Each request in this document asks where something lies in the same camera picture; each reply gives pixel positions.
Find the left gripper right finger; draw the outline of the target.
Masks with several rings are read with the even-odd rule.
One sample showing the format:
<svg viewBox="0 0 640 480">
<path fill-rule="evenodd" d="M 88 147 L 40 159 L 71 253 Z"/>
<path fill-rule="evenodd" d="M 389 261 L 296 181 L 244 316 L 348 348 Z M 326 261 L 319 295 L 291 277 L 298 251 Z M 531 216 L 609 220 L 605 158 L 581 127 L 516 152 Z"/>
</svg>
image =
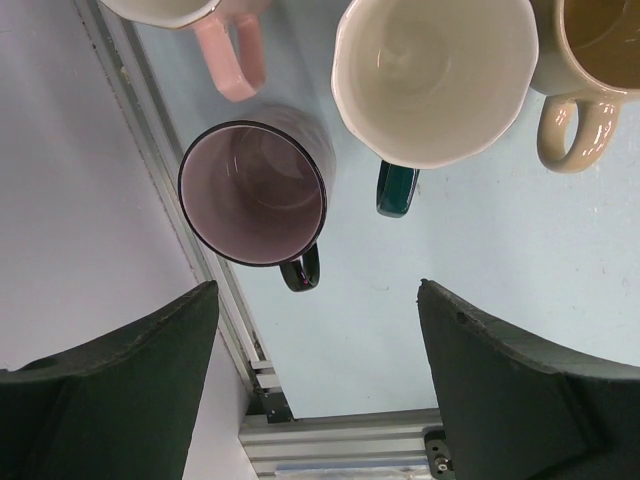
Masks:
<svg viewBox="0 0 640 480">
<path fill-rule="evenodd" d="M 417 304 L 457 478 L 638 478 L 638 367 L 546 340 L 432 280 Z"/>
</svg>

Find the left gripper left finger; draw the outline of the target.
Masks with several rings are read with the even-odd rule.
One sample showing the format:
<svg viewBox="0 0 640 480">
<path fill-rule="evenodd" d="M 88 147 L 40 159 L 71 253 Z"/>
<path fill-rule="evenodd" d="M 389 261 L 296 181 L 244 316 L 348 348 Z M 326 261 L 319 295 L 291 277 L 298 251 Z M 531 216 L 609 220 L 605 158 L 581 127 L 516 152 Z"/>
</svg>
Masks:
<svg viewBox="0 0 640 480">
<path fill-rule="evenodd" d="M 94 340 L 2 370 L 2 478 L 182 478 L 218 318 L 218 285 L 207 281 Z"/>
</svg>

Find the purple mug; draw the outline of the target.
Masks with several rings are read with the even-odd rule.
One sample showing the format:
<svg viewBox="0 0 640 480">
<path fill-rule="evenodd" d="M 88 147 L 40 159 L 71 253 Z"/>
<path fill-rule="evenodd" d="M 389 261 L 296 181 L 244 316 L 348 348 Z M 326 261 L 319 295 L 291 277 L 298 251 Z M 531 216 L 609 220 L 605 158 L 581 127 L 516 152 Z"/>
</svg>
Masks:
<svg viewBox="0 0 640 480">
<path fill-rule="evenodd" d="M 336 167 L 321 122 L 269 105 L 191 143 L 179 169 L 179 201 L 210 250 L 239 265 L 278 267 L 291 291 L 306 292 L 320 281 L 317 241 Z"/>
</svg>

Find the dark green mug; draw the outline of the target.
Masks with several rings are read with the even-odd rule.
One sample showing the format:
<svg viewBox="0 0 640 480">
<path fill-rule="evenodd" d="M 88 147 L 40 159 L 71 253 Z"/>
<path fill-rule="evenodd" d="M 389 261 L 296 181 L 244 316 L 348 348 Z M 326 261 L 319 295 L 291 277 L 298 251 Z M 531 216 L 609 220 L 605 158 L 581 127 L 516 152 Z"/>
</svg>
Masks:
<svg viewBox="0 0 640 480">
<path fill-rule="evenodd" d="M 423 170 L 491 146 L 518 116 L 538 61 L 527 1 L 354 1 L 336 32 L 331 90 L 381 160 L 380 214 L 399 218 Z"/>
</svg>

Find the cream mug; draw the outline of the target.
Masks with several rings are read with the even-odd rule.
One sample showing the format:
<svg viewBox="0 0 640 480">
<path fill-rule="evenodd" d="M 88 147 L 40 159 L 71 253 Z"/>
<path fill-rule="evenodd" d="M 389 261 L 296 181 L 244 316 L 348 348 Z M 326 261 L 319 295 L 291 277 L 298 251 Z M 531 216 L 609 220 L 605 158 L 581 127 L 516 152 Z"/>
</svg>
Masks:
<svg viewBox="0 0 640 480">
<path fill-rule="evenodd" d="M 539 59 L 531 82 L 546 96 L 541 163 L 578 173 L 606 151 L 624 104 L 639 99 L 637 1 L 533 1 Z"/>
</svg>

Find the pink mug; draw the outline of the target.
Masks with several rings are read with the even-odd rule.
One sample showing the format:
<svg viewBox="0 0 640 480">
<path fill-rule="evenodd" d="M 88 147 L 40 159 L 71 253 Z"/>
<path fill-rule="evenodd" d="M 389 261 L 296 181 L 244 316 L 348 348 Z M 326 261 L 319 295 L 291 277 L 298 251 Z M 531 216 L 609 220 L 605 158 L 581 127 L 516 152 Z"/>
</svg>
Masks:
<svg viewBox="0 0 640 480">
<path fill-rule="evenodd" d="M 218 91 L 232 102 L 256 95 L 266 79 L 259 15 L 253 0 L 104 0 L 118 16 L 163 29 L 190 28 Z"/>
</svg>

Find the front aluminium frame rail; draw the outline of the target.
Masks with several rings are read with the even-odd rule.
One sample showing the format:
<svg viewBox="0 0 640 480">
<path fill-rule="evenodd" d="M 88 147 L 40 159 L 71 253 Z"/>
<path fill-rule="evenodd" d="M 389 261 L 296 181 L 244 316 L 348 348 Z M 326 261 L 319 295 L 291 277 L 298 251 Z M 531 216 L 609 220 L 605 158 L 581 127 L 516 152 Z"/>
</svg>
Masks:
<svg viewBox="0 0 640 480">
<path fill-rule="evenodd" d="M 301 419 L 270 424 L 247 416 L 239 440 L 260 479 L 290 468 L 404 466 L 426 461 L 424 435 L 440 430 L 437 409 Z"/>
</svg>

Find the left aluminium frame post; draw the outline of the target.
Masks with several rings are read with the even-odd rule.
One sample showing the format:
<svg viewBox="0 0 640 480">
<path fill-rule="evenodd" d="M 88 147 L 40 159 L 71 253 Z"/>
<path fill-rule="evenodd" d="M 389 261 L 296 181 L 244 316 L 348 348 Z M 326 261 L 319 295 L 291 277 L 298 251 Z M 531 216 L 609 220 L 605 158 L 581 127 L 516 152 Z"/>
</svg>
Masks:
<svg viewBox="0 0 640 480">
<path fill-rule="evenodd" d="M 249 413 L 263 414 L 270 423 L 292 422 L 294 415 L 231 263 L 210 254 L 183 215 L 177 192 L 183 149 L 139 34 L 132 22 L 98 1 L 76 1 L 74 6 L 195 279 L 218 283 L 219 329 L 249 393 Z"/>
</svg>

